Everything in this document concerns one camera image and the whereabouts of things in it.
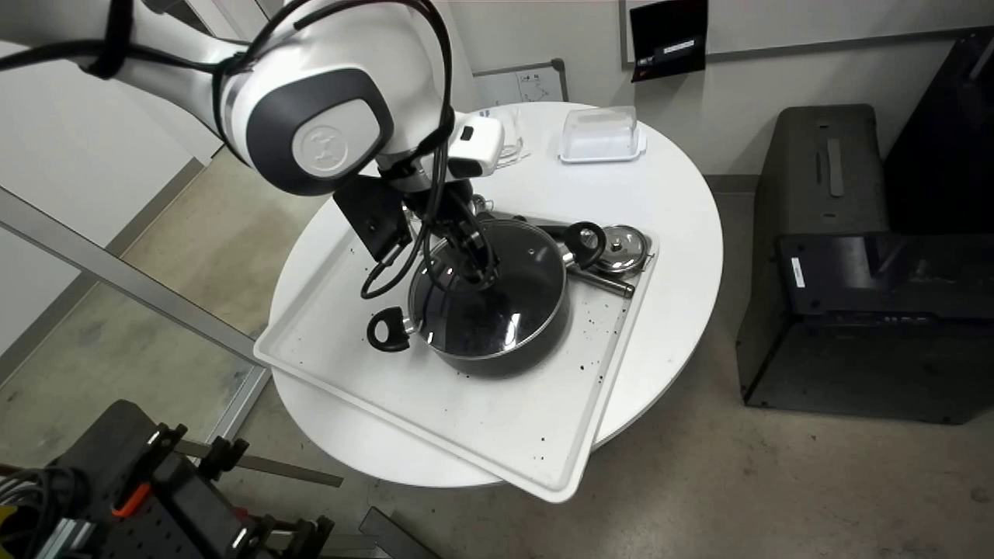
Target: metal pole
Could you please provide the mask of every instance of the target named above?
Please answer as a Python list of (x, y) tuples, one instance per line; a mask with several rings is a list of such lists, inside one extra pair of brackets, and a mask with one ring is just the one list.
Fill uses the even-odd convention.
[(215, 423), (215, 438), (237, 440), (247, 420), (253, 416), (260, 392), (271, 387), (271, 370), (248, 365), (239, 377), (239, 390), (230, 396), (221, 420)]
[[(197, 440), (180, 440), (176, 450), (187, 454), (187, 456), (197, 456), (197, 461), (201, 461), (201, 456), (212, 454), (209, 446), (197, 446)], [(253, 456), (253, 454), (247, 454), (247, 456), (239, 461), (239, 468), (256, 468), (256, 471), (268, 471), (268, 476), (280, 476), (280, 480), (296, 480), (296, 482), (342, 488), (342, 480), (340, 480), (340, 476), (328, 476), (328, 471), (320, 471), (320, 468), (303, 468), (303, 465), (296, 465), (296, 464), (278, 464), (278, 461)]]
[(981, 79), (981, 72), (987, 70), (990, 56), (994, 56), (994, 37), (987, 42), (986, 53), (977, 59), (977, 67), (969, 72), (969, 81)]
[(134, 301), (160, 311), (163, 316), (205, 337), (209, 343), (239, 354), (248, 365), (257, 365), (253, 354), (253, 340), (230, 322), (219, 320), (215, 313), (197, 307), (173, 290), (155, 282), (152, 276), (134, 270), (132, 265), (113, 259), (88, 235), (76, 233), (73, 226), (58, 224), (57, 218), (43, 216), (42, 209), (28, 205), (25, 200), (12, 196), (0, 187), (0, 226), (21, 235), (25, 243), (101, 276), (102, 282), (121, 290)]

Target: round white table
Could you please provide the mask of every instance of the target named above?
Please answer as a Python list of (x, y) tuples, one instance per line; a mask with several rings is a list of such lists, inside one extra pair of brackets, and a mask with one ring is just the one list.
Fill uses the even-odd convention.
[[(633, 224), (656, 241), (656, 270), (642, 286), (642, 307), (598, 433), (598, 446), (604, 446), (636, 423), (690, 360), (714, 311), (725, 243), (707, 185), (671, 141), (645, 124), (640, 124), (645, 154), (636, 162), (562, 165), (557, 144), (569, 109), (579, 106), (524, 102), (494, 109), (515, 118), (524, 141), (522, 158), (494, 178), (473, 182), (473, 187), (500, 212)], [(311, 218), (282, 265), (271, 320), (292, 301), (316, 270), (326, 247), (340, 243), (345, 229), (336, 202), (326, 202)], [(280, 370), (272, 370), (272, 380), (290, 416), (305, 436), (357, 471), (417, 488), (496, 482)]]

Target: gray floor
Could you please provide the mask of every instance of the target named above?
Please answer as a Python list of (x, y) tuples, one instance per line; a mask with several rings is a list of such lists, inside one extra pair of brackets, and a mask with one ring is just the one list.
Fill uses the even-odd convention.
[[(732, 330), (748, 292), (752, 192), (722, 191), (717, 205), (728, 276), (693, 368), (645, 420), (592, 454), (566, 506), (502, 486), (420, 490), (372, 482), (323, 456), (272, 392), (248, 423), (253, 454), (328, 468), (345, 486), (232, 471), (223, 490), (248, 509), (336, 518), (336, 549), (353, 549), (353, 522), (381, 506), (445, 557), (470, 559), (994, 557), (994, 412), (941, 429), (740, 404)], [(132, 247), (128, 260), (257, 334), (278, 270), (314, 209), (314, 200), (280, 196), (223, 157)], [(93, 290), (0, 387), (0, 464), (53, 456), (118, 396), (205, 436), (232, 387), (230, 370), (237, 365), (221, 351)]]

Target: white wall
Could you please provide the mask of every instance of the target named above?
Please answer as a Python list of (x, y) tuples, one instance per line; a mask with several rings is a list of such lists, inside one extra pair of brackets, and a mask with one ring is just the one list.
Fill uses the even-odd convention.
[(189, 11), (212, 28), (219, 37), (253, 42), (268, 21), (264, 11), (256, 0), (187, 0)]
[[(189, 146), (121, 83), (73, 67), (0, 76), (0, 187), (97, 247), (114, 241), (189, 162)], [(73, 280), (73, 266), (0, 229), (0, 354)]]
[(566, 59), (574, 102), (633, 102), (704, 175), (758, 175), (787, 106), (873, 102), (889, 148), (938, 72), (949, 42), (713, 63), (633, 87), (618, 0), (451, 0), (474, 72)]
[(713, 0), (717, 53), (897, 37), (994, 21), (990, 0)]
[(209, 165), (221, 154), (221, 141), (189, 112), (180, 112), (167, 100), (160, 100), (144, 91), (128, 91), (128, 96), (197, 162)]

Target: pot lid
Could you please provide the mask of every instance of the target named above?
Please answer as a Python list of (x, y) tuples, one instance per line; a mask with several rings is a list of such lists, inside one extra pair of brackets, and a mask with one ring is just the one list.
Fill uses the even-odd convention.
[(480, 229), (494, 254), (485, 286), (454, 280), (451, 250), (411, 280), (412, 326), (458, 360), (491, 360), (533, 343), (566, 306), (566, 265), (544, 229), (524, 221), (485, 221)]

